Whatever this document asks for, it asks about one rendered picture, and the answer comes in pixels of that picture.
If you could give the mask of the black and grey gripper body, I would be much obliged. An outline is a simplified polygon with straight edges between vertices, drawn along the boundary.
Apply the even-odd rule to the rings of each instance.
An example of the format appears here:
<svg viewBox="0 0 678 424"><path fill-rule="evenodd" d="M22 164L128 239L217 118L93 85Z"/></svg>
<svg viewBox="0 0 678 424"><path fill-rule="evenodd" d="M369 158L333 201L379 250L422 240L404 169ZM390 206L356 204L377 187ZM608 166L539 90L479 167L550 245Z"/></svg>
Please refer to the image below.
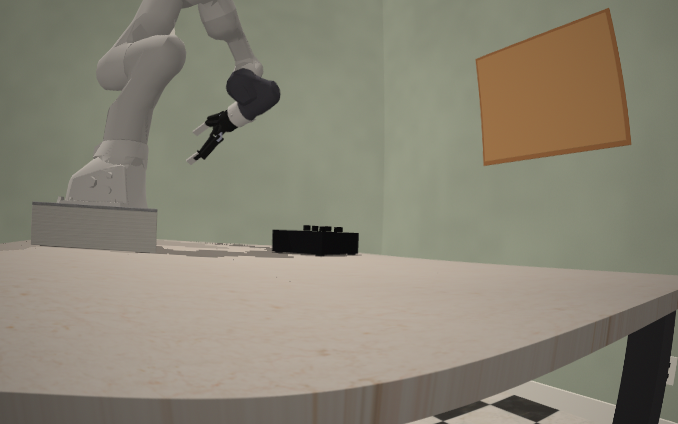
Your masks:
<svg viewBox="0 0 678 424"><path fill-rule="evenodd" d="M228 109L227 109L227 110L228 110ZM219 116L219 121L221 121L221 124L220 124L220 122L219 122L219 124L215 124L215 125L213 126L213 130L214 130L214 127L215 127L216 125L219 126L218 129L217 129L217 130L215 131L215 133L214 133L215 136L217 136L220 132L222 132L222 135L223 135L225 132L232 132L233 130L235 130L236 128L238 128L237 126L235 126L235 125L229 120L227 110L224 111L224 112L223 112L222 114L220 114L220 116ZM222 127L222 128L221 128L221 127ZM212 131L213 131L213 130L212 130Z"/></svg>

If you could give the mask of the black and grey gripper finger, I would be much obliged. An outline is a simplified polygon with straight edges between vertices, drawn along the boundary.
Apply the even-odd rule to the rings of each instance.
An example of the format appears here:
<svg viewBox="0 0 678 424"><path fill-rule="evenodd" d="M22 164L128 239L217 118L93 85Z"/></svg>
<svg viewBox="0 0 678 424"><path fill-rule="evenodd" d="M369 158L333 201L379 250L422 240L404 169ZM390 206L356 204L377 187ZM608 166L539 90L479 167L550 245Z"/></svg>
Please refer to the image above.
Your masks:
<svg viewBox="0 0 678 424"><path fill-rule="evenodd" d="M195 154L190 156L188 159L186 159L186 162L188 162L190 165L198 161L200 158L206 159L207 156L216 148L216 146L221 143L224 138L222 138L222 132L220 132L217 136L213 136L215 131L218 129L218 125L214 127L214 130L211 132L210 137L208 140L205 142L205 144L202 146L200 151L197 150ZM200 157L201 156L201 157Z"/></svg>
<svg viewBox="0 0 678 424"><path fill-rule="evenodd" d="M211 128L211 127L213 127L215 124L219 124L219 116L220 116L220 114L222 114L223 112L224 112L224 111L222 111L222 112L220 112L220 113L218 113L218 114L214 114L214 115L208 116L208 117L207 117L207 120L206 120L203 124L201 124L199 127L197 127L195 130L193 130L192 133L194 133L196 136L198 136L199 134L201 134L202 132L204 132L204 131L205 131L206 129L208 129L209 127ZM214 120L214 121L212 121L211 119Z"/></svg>

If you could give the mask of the black lighting desk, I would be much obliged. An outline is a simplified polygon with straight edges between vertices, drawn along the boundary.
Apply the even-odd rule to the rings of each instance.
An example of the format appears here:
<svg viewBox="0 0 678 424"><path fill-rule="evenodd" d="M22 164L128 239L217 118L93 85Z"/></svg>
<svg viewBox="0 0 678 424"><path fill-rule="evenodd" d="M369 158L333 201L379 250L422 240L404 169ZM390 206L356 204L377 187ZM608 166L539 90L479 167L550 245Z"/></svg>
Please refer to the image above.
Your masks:
<svg viewBox="0 0 678 424"><path fill-rule="evenodd" d="M303 225L303 230L273 230L272 251L316 256L358 254L359 233L343 232L343 227ZM329 232L324 232L329 231Z"/></svg>

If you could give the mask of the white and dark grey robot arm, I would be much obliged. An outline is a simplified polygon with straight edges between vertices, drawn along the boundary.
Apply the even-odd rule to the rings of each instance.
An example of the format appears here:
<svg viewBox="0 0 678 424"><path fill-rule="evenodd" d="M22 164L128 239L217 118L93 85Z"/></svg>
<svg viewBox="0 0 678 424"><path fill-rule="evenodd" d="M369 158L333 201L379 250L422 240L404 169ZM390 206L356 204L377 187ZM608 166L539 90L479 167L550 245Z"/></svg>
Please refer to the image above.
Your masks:
<svg viewBox="0 0 678 424"><path fill-rule="evenodd" d="M228 107L229 120L242 127L279 102L277 83L261 78L263 66L251 50L233 0L143 0L131 24L97 64L100 86L121 91L108 109L103 142L94 147L95 159L72 175L66 198L58 196L56 203L148 208L147 142L153 110L186 60L184 43L170 33L181 9L197 4L208 36L227 42L235 60L226 84L237 101Z"/></svg>

